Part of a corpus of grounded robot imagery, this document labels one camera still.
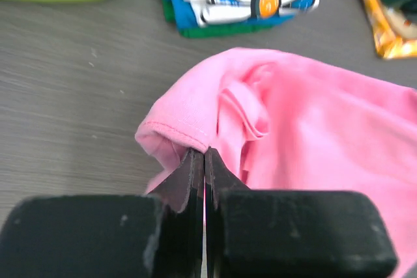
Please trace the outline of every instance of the orange flower center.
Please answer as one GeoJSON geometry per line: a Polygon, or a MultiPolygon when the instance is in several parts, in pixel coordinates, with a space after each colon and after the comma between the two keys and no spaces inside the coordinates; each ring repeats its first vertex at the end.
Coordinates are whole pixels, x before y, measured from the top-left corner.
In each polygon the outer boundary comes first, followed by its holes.
{"type": "Polygon", "coordinates": [[[259,15],[263,19],[273,16],[280,5],[280,0],[259,0],[259,15]]]}

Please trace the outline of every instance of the green fabric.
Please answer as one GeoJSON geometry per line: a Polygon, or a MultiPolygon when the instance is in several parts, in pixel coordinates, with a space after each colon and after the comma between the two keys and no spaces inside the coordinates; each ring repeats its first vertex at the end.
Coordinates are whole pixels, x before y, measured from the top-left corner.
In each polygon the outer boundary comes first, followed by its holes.
{"type": "MultiPolygon", "coordinates": [[[[170,1],[162,0],[165,20],[175,23],[175,13],[170,1]]],[[[179,29],[179,33],[188,38],[207,38],[237,35],[244,33],[254,33],[263,29],[270,29],[271,25],[242,25],[242,24],[224,24],[211,25],[207,27],[193,27],[189,29],[179,29]]]]}

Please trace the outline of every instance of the gray table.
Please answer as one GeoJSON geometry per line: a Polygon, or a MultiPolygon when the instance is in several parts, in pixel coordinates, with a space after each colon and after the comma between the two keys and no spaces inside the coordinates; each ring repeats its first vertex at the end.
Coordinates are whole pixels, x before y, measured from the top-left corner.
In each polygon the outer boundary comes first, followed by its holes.
{"type": "Polygon", "coordinates": [[[417,86],[417,60],[382,61],[360,0],[271,31],[188,40],[160,0],[0,3],[0,223],[23,197],[141,193],[159,165],[134,133],[187,69],[236,46],[297,53],[417,86]]]}

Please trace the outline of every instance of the pink fabric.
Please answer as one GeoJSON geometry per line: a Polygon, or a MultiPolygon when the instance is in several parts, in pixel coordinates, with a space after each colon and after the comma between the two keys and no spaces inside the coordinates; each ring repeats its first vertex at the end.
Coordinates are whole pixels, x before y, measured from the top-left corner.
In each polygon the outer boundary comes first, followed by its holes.
{"type": "Polygon", "coordinates": [[[231,49],[188,71],[136,140],[165,171],[217,148],[253,189],[355,190],[378,207],[402,277],[417,260],[417,94],[273,50],[231,49]]]}

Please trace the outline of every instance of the orange packaging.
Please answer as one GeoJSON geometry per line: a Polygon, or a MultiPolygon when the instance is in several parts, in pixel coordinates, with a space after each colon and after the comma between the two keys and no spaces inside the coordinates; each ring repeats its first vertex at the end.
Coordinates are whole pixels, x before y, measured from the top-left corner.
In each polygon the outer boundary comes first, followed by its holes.
{"type": "Polygon", "coordinates": [[[384,7],[379,0],[363,1],[377,53],[383,59],[417,57],[417,37],[399,35],[413,34],[417,25],[400,12],[384,7]]]}

